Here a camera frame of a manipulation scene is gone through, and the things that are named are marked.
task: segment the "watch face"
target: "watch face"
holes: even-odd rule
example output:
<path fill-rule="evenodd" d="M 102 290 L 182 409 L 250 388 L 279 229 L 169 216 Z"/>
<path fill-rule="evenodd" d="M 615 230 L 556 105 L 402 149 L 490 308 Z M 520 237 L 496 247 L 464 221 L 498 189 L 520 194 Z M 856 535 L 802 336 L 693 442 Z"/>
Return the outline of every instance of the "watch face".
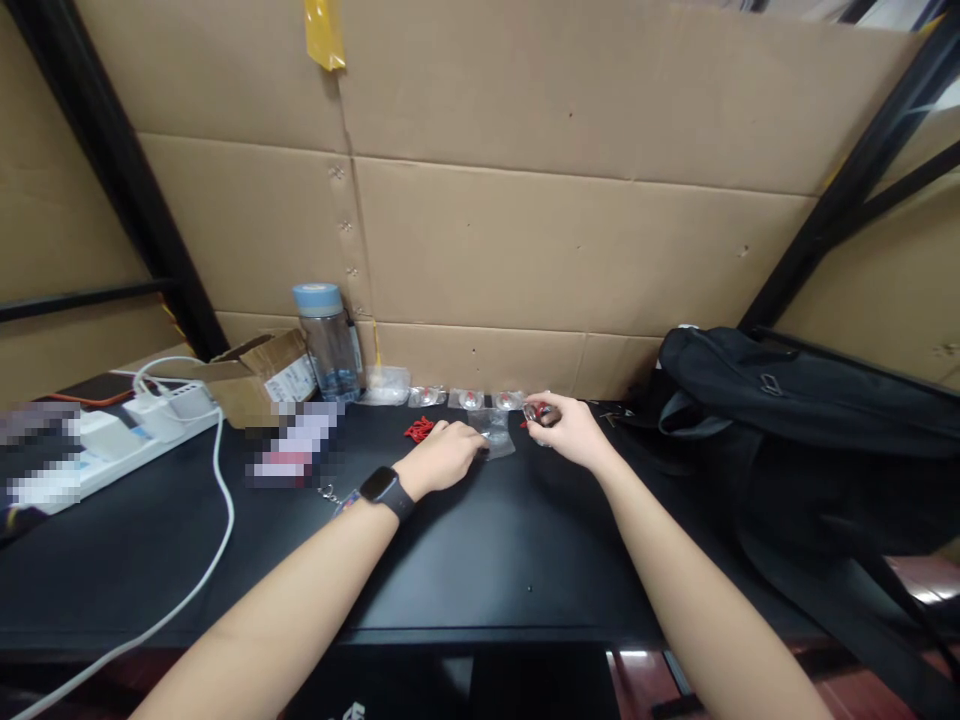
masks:
<path fill-rule="evenodd" d="M 381 467 L 374 470 L 373 475 L 367 478 L 367 481 L 360 486 L 360 494 L 370 502 L 376 502 L 380 496 L 390 487 L 390 483 L 397 477 L 397 472 L 393 468 Z"/>

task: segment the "desk surface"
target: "desk surface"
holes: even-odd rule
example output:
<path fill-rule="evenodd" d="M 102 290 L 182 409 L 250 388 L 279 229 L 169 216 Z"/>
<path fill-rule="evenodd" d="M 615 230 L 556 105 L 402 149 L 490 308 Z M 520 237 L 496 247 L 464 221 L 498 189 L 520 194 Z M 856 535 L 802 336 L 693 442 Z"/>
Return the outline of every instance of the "desk surface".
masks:
<path fill-rule="evenodd" d="M 403 432 L 421 415 L 464 413 L 352 406 L 341 421 L 338 464 L 327 470 L 337 493 L 409 451 Z M 454 488 L 424 499 L 377 566 L 340 643 L 662 644 L 596 482 L 534 444 L 520 421 L 511 414 L 516 453 L 475 463 Z M 0 551 L 0 651 L 95 653 L 176 605 L 206 569 L 226 522 L 210 467 L 213 438 L 214 430 L 194 438 Z M 611 438 L 781 636 L 823 637 L 719 542 L 684 494 L 695 479 L 667 478 L 619 432 Z M 152 645 L 192 643 L 332 516 L 334 506 L 314 490 L 246 487 L 250 449 L 241 432 L 225 428 L 221 467 L 236 506 L 233 538 L 207 587 Z"/>

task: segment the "white charging cable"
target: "white charging cable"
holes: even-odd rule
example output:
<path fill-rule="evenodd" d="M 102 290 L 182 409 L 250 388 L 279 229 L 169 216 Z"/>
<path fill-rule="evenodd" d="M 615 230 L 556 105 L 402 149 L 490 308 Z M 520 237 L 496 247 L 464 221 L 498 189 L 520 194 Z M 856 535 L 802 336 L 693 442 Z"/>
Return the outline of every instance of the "white charging cable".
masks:
<path fill-rule="evenodd" d="M 161 363 L 165 363 L 165 362 L 167 362 L 168 360 L 186 360 L 186 361 L 188 361 L 188 362 L 196 363 L 196 364 L 198 364 L 198 365 L 204 365 L 204 364 L 205 364 L 205 363 L 203 362 L 203 360 L 199 360 L 199 359 L 197 359 L 197 358 L 195 358 L 195 357 L 189 357 L 189 356 L 187 356 L 187 355 L 170 355 L 169 357 L 163 357 L 163 358 L 159 358 L 159 359 L 157 359 L 157 360 L 152 360 L 151 362 L 148 362 L 148 363 L 147 363 L 146 365 L 144 365 L 142 368 L 140 368 L 139 370 L 137 370 L 136 374 L 134 374 L 134 376 L 133 376 L 133 390 L 134 390 L 134 392 L 135 392 L 137 395 L 151 395 L 151 396 L 153 395 L 153 393 L 150 392 L 150 388 L 147 387 L 147 380 L 150 380 L 154 385 L 156 385 L 156 386 L 157 386 L 157 390 L 159 390 L 159 392 L 160 392 L 160 395 L 161 395 L 162 397 L 167 398 L 167 400 L 172 399 L 172 398 L 173 398 L 173 394 L 172 394 L 169 390 L 167 390 L 167 388 L 164 387 L 164 385 L 163 385 L 164 382 L 176 382 L 176 383 L 196 382 L 195 380 L 159 379 L 159 378 L 155 378 L 155 377 L 153 377 L 152 375 L 150 375 L 149 373 L 147 373 L 147 370 L 149 370 L 150 368 L 152 368 L 152 367 L 154 367 L 154 366 L 156 366 L 156 365 L 159 365 L 159 364 L 161 364 Z M 216 412 L 217 412 L 216 410 L 213 410 L 213 411 L 211 411 L 211 412 L 204 413 L 203 415 L 197 415 L 196 417 L 192 417 L 192 418 L 182 418 L 182 417 L 180 417 L 179 415 L 170 412 L 170 410 L 167 409 L 167 408 L 161 408 L 161 411 L 162 411 L 163 414 L 166 415 L 167 417 L 170 417 L 170 418 L 172 418 L 172 419 L 174 419 L 174 420 L 177 420 L 177 421 L 183 422 L 183 423 L 193 422 L 194 420 L 203 420 L 204 418 L 208 418 L 208 417 L 210 417 L 211 415 L 216 414 Z"/>
<path fill-rule="evenodd" d="M 137 376 L 134 377 L 134 387 L 136 387 L 137 379 L 142 376 L 144 370 L 159 364 L 160 362 L 166 360 L 196 360 L 196 358 L 162 358 L 161 360 L 155 360 L 152 363 L 147 363 L 140 371 L 137 373 Z M 47 710 L 50 707 L 53 707 L 56 703 L 60 702 L 69 695 L 71 692 L 76 690 L 80 685 L 93 677 L 97 672 L 99 672 L 107 663 L 116 660 L 118 657 L 123 655 L 127 650 L 132 650 L 133 648 L 142 645 L 147 640 L 152 638 L 161 628 L 164 627 L 167 623 L 173 620 L 177 614 L 187 606 L 187 604 L 196 597 L 197 593 L 207 584 L 207 580 L 210 579 L 210 576 L 213 575 L 213 571 L 217 569 L 217 564 L 220 562 L 220 558 L 223 556 L 223 551 L 227 547 L 227 543 L 230 540 L 230 535 L 233 533 L 233 521 L 234 521 L 234 510 L 233 510 L 233 497 L 230 495 L 230 491 L 227 489 L 227 484 L 223 480 L 223 474 L 220 472 L 220 439 L 223 437 L 223 410 L 217 408 L 214 412 L 219 416 L 217 420 L 217 437 L 213 442 L 213 475 L 217 479 L 217 485 L 220 487 L 220 492 L 223 493 L 224 502 L 227 504 L 227 529 L 223 533 L 223 540 L 220 541 L 220 547 L 217 548 L 216 554 L 213 556 L 213 560 L 210 563 L 210 566 L 207 568 L 207 571 L 203 574 L 203 577 L 200 578 L 200 582 L 197 583 L 196 587 L 191 590 L 187 596 L 180 601 L 180 603 L 170 612 L 168 612 L 160 621 L 151 627 L 149 630 L 145 631 L 141 635 L 138 635 L 133 640 L 129 640 L 123 645 L 118 645 L 113 650 L 108 652 L 102 658 L 97 660 L 93 665 L 88 667 L 86 670 L 82 671 L 75 677 L 71 678 L 63 685 L 58 687 L 52 693 L 47 695 L 44 698 L 41 698 L 33 705 L 28 707 L 26 710 L 23 710 L 18 715 L 15 715 L 11 720 L 31 720 L 31 718 L 37 717 L 40 713 Z"/>

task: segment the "black metal shelf frame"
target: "black metal shelf frame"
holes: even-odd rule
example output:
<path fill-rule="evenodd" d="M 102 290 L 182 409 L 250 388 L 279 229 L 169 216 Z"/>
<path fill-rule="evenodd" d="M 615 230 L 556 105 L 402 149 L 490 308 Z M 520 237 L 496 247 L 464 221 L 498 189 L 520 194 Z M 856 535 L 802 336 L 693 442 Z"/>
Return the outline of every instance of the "black metal shelf frame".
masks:
<path fill-rule="evenodd" d="M 943 15 L 929 29 L 923 46 L 843 162 L 738 327 L 757 339 L 775 340 L 870 372 L 896 377 L 939 395 L 957 397 L 946 388 L 771 329 L 827 253 L 960 165 L 958 141 L 870 197 L 930 107 L 960 76 L 960 2 L 929 3 L 928 7 L 934 5 L 945 8 Z"/>
<path fill-rule="evenodd" d="M 160 292 L 194 352 L 227 349 L 136 132 L 73 0 L 4 0 L 152 280 L 0 305 L 0 322 Z"/>

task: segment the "clear plastic bottle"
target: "clear plastic bottle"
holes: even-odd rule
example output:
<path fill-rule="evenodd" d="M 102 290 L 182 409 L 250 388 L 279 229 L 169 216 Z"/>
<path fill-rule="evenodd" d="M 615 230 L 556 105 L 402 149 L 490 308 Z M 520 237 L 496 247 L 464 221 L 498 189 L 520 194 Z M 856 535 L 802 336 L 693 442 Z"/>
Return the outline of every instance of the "clear plastic bottle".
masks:
<path fill-rule="evenodd" d="M 343 309 L 340 288 L 330 283 L 307 283 L 293 288 L 300 325 L 317 375 L 320 396 L 330 402 L 350 403 L 360 398 L 353 333 Z"/>

